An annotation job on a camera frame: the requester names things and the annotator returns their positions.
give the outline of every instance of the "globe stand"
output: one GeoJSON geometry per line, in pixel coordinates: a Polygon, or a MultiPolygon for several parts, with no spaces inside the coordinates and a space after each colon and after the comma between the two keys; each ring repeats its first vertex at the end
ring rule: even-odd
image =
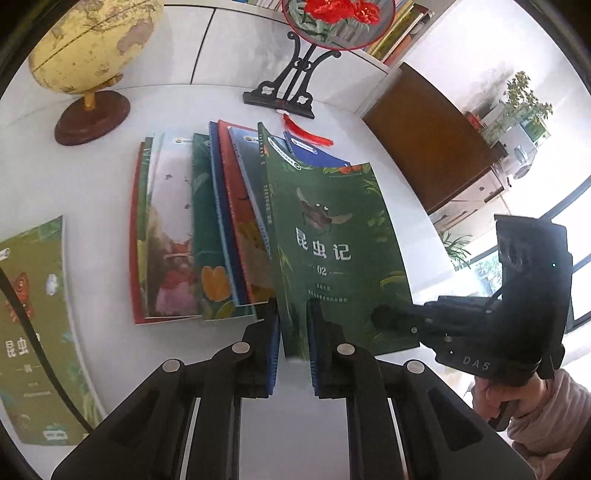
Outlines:
{"type": "Polygon", "coordinates": [[[295,32],[288,32],[287,38],[294,41],[294,54],[291,57],[290,62],[287,64],[287,67],[279,74],[279,76],[273,80],[272,82],[266,80],[261,82],[259,86],[251,91],[251,92],[244,92],[242,95],[242,99],[244,103],[248,103],[249,105],[258,105],[258,106],[265,106],[267,108],[273,109],[281,109],[285,110],[289,113],[294,113],[296,115],[305,116],[306,118],[314,118],[314,113],[312,112],[312,100],[313,97],[310,92],[307,91],[308,84],[310,83],[310,79],[316,67],[324,60],[329,57],[339,58],[341,53],[339,51],[329,50],[324,52],[320,55],[314,62],[310,61],[310,57],[312,52],[316,49],[318,45],[311,44],[310,48],[304,55],[303,58],[300,58],[300,38],[295,32]],[[292,70],[295,70],[294,76],[291,79],[290,84],[287,87],[287,90],[283,94],[281,98],[278,97],[279,89],[281,85],[285,82],[288,75],[291,73],[292,70]],[[295,94],[292,95],[290,98],[291,92],[296,86],[298,79],[300,78],[301,74],[305,73],[304,79],[300,83],[300,87],[297,89],[295,94]]]}
{"type": "Polygon", "coordinates": [[[71,104],[61,115],[56,130],[56,141],[61,145],[82,145],[118,127],[129,115],[129,100],[118,92],[102,88],[118,83],[122,74],[98,87],[85,92],[83,97],[71,104]]]}

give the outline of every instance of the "butterfly illustration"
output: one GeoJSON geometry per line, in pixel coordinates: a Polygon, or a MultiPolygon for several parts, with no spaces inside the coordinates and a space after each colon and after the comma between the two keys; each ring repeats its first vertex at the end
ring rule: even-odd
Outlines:
{"type": "MultiPolygon", "coordinates": [[[[22,303],[22,306],[24,307],[25,312],[27,312],[27,316],[30,319],[33,316],[33,308],[31,307],[29,301],[29,278],[27,277],[27,274],[21,273],[17,279],[12,282],[12,286],[14,291],[17,293],[18,300],[22,303]]],[[[6,301],[6,307],[10,312],[10,319],[14,323],[18,323],[17,314],[10,306],[10,303],[8,303],[8,300],[6,301]]]]}

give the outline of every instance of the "wooden globe base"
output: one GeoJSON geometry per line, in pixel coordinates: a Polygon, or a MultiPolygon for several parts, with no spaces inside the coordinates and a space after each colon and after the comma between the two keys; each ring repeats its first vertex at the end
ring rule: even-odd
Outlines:
{"type": "Polygon", "coordinates": [[[113,90],[87,94],[61,115],[56,141],[66,146],[92,142],[123,123],[130,108],[129,100],[113,90]]]}

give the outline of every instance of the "red tassel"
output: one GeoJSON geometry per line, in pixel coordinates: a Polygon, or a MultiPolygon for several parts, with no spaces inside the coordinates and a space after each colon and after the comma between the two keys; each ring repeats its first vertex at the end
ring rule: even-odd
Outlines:
{"type": "Polygon", "coordinates": [[[318,135],[313,135],[302,127],[296,125],[296,123],[290,118],[287,113],[283,114],[283,121],[285,122],[285,128],[290,130],[292,133],[302,137],[304,140],[307,140],[314,145],[321,145],[322,147],[332,147],[335,142],[333,142],[330,138],[319,137],[318,135]]]}

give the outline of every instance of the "screw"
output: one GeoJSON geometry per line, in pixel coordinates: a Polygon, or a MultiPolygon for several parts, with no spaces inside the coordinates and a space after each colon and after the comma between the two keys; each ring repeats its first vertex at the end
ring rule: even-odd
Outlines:
{"type": "Polygon", "coordinates": [[[248,353],[251,346],[246,342],[237,342],[232,345],[232,352],[234,353],[248,353]]]}
{"type": "Polygon", "coordinates": [[[423,363],[419,362],[418,360],[411,360],[409,363],[407,363],[407,369],[412,374],[418,375],[425,371],[425,365],[423,365],[423,363]]]}
{"type": "Polygon", "coordinates": [[[162,370],[164,370],[166,373],[173,373],[176,372],[179,368],[181,368],[181,362],[179,362],[178,360],[170,359],[170,360],[166,360],[163,364],[162,364],[162,370]]]}
{"type": "Polygon", "coordinates": [[[341,355],[353,355],[355,353],[355,347],[350,343],[341,343],[336,351],[341,355]]]}

